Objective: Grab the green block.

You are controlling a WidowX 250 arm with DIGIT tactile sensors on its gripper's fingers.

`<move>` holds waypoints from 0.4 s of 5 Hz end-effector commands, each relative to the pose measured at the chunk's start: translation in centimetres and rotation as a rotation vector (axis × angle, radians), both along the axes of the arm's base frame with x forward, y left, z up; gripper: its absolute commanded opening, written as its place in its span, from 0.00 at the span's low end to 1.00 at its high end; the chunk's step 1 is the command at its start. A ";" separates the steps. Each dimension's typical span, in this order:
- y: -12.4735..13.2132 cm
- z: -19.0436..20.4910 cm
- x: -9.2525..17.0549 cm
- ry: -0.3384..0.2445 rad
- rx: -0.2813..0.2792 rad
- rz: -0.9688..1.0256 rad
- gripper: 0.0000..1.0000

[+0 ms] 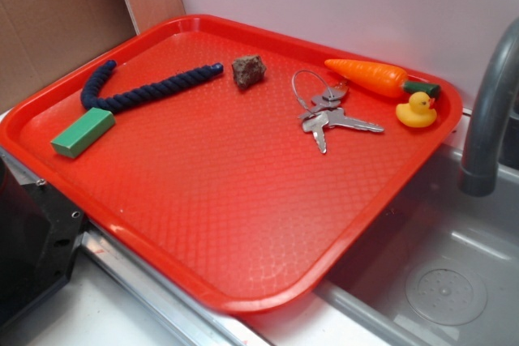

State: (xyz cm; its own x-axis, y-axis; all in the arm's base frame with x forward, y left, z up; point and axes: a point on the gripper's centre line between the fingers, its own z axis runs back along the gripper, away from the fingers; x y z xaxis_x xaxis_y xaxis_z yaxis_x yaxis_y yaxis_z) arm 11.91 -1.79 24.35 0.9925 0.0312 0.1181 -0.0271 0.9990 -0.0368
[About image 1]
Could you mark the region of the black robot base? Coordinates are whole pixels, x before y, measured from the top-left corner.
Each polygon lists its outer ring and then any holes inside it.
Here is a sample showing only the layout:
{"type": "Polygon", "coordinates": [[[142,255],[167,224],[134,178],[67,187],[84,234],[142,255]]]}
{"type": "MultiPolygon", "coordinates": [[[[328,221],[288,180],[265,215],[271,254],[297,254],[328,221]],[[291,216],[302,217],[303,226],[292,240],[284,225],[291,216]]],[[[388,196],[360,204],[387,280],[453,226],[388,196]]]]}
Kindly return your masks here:
{"type": "Polygon", "coordinates": [[[84,211],[49,183],[21,184],[1,162],[1,328],[66,285],[84,211]]]}

